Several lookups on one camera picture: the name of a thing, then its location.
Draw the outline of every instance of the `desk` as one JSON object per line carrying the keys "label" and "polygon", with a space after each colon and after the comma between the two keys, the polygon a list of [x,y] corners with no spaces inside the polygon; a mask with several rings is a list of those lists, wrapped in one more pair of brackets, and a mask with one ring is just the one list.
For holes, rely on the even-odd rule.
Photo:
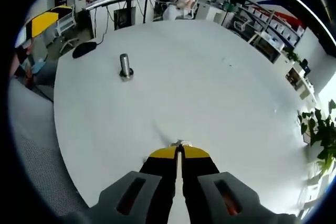
{"label": "desk", "polygon": [[258,31],[255,31],[255,34],[251,37],[251,39],[248,41],[249,44],[252,43],[252,41],[257,38],[257,37],[261,37],[264,41],[266,41],[277,53],[278,53],[278,56],[275,56],[275,58],[273,59],[272,58],[272,55],[270,56],[270,54],[268,54],[268,57],[271,57],[272,59],[269,59],[272,63],[274,63],[278,58],[279,56],[282,54],[282,51],[275,47],[270,41],[269,39],[266,39],[262,36],[262,34]]}
{"label": "desk", "polygon": [[[243,8],[243,7],[239,7],[239,9],[241,9],[241,10],[243,10],[243,11],[245,11],[246,13],[247,13],[247,15],[250,17],[250,18],[252,18],[252,19],[254,19],[254,20],[256,20],[258,23],[260,23],[263,27],[267,24],[267,22],[265,22],[264,20],[262,20],[260,17],[257,17],[255,14],[253,14],[253,13],[251,13],[251,12],[249,12],[248,11],[248,9],[245,9],[245,8]],[[284,38],[284,36],[277,30],[277,29],[275,29],[274,27],[272,27],[272,26],[267,26],[267,29],[271,29],[284,43],[285,43],[285,45],[287,46],[287,47],[291,47],[291,48],[294,48],[295,46],[291,43],[291,42],[289,42],[289,40],[288,39],[286,39],[286,38]]]}
{"label": "desk", "polygon": [[228,27],[234,15],[234,13],[228,13],[227,11],[219,9],[211,4],[200,2],[195,19],[209,20],[222,25],[225,18],[223,26]]}
{"label": "desk", "polygon": [[[147,13],[146,13],[146,22],[152,22],[154,18],[154,7],[155,6],[155,0],[148,0],[147,4]],[[109,12],[114,19],[114,11],[120,10],[123,8],[126,8],[126,1],[121,1],[119,3],[114,3],[111,5],[108,5],[107,8],[109,9]],[[143,23],[143,14],[145,10],[145,0],[133,0],[132,1],[132,25],[139,25]],[[105,32],[106,25],[107,25],[107,19],[108,21],[108,31],[114,31],[114,22],[108,18],[108,13],[106,10],[106,7],[97,7],[95,9],[90,10],[91,15],[91,23],[92,23],[92,30],[94,30],[94,24],[95,24],[95,17],[96,17],[96,38],[98,38],[98,41],[101,41],[102,35]]]}
{"label": "desk", "polygon": [[304,70],[296,62],[290,69],[288,75],[293,79],[295,90],[299,93],[300,98],[307,103],[309,109],[312,109],[317,106],[317,101],[314,96],[315,90],[313,85],[304,78],[304,73]]}
{"label": "desk", "polygon": [[[119,78],[122,53],[134,70],[126,83]],[[304,104],[243,39],[204,20],[162,21],[107,33],[96,50],[71,54],[58,62],[55,125],[66,168],[89,207],[151,152],[183,139],[253,188],[265,207],[295,212],[308,174],[296,123]],[[170,222],[185,215],[173,207]]]}

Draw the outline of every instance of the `white chair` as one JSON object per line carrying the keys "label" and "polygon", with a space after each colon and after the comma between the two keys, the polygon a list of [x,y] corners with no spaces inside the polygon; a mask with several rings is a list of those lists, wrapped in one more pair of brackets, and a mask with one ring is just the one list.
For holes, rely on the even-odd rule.
{"label": "white chair", "polygon": [[[67,30],[69,30],[72,27],[75,27],[76,25],[76,21],[75,21],[75,7],[72,7],[72,11],[71,13],[69,13],[68,15],[64,16],[63,18],[59,19],[56,22],[56,29],[55,29],[55,37],[63,37],[64,36],[63,33],[66,32]],[[70,46],[70,47],[75,47],[73,42],[79,40],[77,37],[73,38],[73,39],[68,39],[67,41],[65,41],[64,45],[62,46],[61,50],[59,51],[60,53],[62,53],[62,51],[65,49],[66,46]]]}
{"label": "white chair", "polygon": [[233,26],[239,31],[245,31],[246,25],[250,22],[251,22],[251,20],[247,20],[244,23],[239,22],[239,21],[234,21]]}
{"label": "white chair", "polygon": [[191,9],[183,13],[183,19],[194,19],[195,13],[197,11],[197,4],[199,0],[196,0],[192,5]]}

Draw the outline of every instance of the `gray mesh fabric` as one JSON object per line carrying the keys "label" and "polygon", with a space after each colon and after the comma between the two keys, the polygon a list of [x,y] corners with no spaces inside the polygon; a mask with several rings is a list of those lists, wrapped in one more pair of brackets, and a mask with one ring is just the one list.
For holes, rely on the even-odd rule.
{"label": "gray mesh fabric", "polygon": [[8,107],[18,153],[46,203],[60,216],[88,208],[64,165],[53,104],[13,79],[9,84]]}

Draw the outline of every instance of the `office chair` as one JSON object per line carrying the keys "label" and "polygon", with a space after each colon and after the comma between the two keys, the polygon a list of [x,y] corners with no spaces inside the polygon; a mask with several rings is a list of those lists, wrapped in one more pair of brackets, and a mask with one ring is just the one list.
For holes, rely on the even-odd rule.
{"label": "office chair", "polygon": [[13,78],[8,87],[8,114],[17,154],[49,207],[59,216],[88,208],[63,162],[53,103]]}
{"label": "office chair", "polygon": [[233,26],[239,30],[239,31],[245,31],[245,27],[248,23],[250,23],[251,20],[247,20],[244,23],[243,22],[239,22],[239,21],[234,21],[233,22]]}
{"label": "office chair", "polygon": [[192,5],[191,5],[191,9],[186,13],[183,13],[183,17],[177,17],[178,19],[194,19],[195,13],[197,11],[198,8],[198,1],[196,0]]}
{"label": "office chair", "polygon": [[73,38],[66,40],[63,36],[63,33],[65,33],[67,30],[69,30],[72,27],[75,27],[76,21],[75,21],[75,7],[72,7],[72,11],[70,14],[64,16],[63,18],[59,19],[56,22],[56,29],[55,29],[55,37],[61,37],[65,43],[63,44],[62,48],[60,49],[60,54],[63,52],[66,46],[75,47],[73,42],[78,41],[79,39]]}

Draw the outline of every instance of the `floor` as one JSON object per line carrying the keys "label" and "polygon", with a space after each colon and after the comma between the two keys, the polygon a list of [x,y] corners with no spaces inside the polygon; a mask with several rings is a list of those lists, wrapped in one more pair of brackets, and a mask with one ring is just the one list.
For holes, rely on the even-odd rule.
{"label": "floor", "polygon": [[[78,38],[78,41],[74,41],[74,46],[77,46],[83,42],[89,41],[91,39],[90,36],[90,31],[88,29],[85,29],[83,31],[76,31],[75,29],[71,29],[65,34],[65,37],[67,38]],[[68,51],[70,51],[72,48],[71,47],[66,47],[62,53],[60,53],[60,50],[64,44],[64,41],[61,37],[56,38],[51,44],[47,46],[48,50],[48,57],[47,61],[58,61],[58,59],[66,54]]]}

